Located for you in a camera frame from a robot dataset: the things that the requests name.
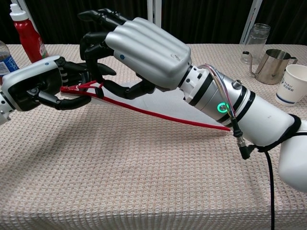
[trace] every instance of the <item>metal jug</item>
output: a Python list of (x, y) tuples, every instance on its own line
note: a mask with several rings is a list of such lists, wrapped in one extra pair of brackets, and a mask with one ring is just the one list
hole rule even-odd
[(268, 49), (262, 57), (262, 60), (254, 73), (251, 69), (253, 57), (252, 54), (243, 51), (243, 54), (249, 55), (249, 72), (255, 76), (255, 78), (268, 85), (275, 85), (280, 83), (283, 78), (284, 70), (289, 63), (290, 59), (293, 59), (293, 64), (297, 62), (297, 58), (292, 57), (289, 53), (279, 49)]

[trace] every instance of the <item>red bottle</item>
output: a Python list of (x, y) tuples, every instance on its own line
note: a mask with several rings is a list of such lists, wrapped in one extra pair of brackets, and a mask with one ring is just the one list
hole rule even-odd
[(39, 33), (34, 29), (25, 11), (22, 11), (17, 4), (11, 4), (10, 16), (14, 26), (19, 33), (21, 45), (23, 46), (30, 61), (36, 62), (48, 57), (45, 45)]

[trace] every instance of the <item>plastic bottle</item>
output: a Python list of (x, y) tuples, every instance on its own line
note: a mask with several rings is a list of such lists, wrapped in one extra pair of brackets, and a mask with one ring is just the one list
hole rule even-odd
[(0, 85), (2, 85), (2, 77), (4, 75), (17, 69), (19, 68), (12, 58), (9, 48), (0, 41)]
[(30, 61), (36, 62), (48, 57), (48, 52), (40, 37), (34, 29), (25, 11), (22, 11), (17, 4), (11, 4), (10, 16), (14, 21), (14, 26), (19, 33), (20, 42), (28, 55)]

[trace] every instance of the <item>white paper cup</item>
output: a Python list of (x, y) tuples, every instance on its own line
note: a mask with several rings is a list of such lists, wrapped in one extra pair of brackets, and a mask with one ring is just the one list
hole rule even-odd
[(277, 89), (275, 100), (284, 106), (294, 106), (307, 95), (307, 66), (288, 65)]

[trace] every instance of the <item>robotic arm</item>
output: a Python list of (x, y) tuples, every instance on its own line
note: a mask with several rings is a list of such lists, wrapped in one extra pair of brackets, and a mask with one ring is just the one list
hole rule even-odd
[[(0, 124), (8, 120), (14, 109), (28, 111), (39, 104), (74, 109), (90, 101), (88, 97), (59, 100), (54, 94), (61, 85), (95, 80), (126, 99), (154, 90), (165, 92), (180, 88), (183, 100), (233, 130), (244, 159), (255, 147), (267, 151), (281, 143), (281, 179), (307, 192), (306, 121), (285, 113), (244, 87), (239, 80), (232, 80), (209, 65), (194, 66), (186, 44), (145, 19), (129, 20), (108, 9), (85, 11), (78, 16), (84, 21), (99, 23), (108, 32), (88, 33), (82, 38), (83, 65), (70, 63), (68, 68), (63, 58), (54, 56), (4, 76)], [(108, 56), (114, 56), (135, 71), (142, 81), (127, 88), (105, 80), (103, 75), (116, 73), (97, 60)], [(61, 74), (61, 69), (72, 71), (72, 66), (77, 68), (73, 70), (77, 76), (68, 78)], [(247, 147), (244, 139), (254, 146)]]

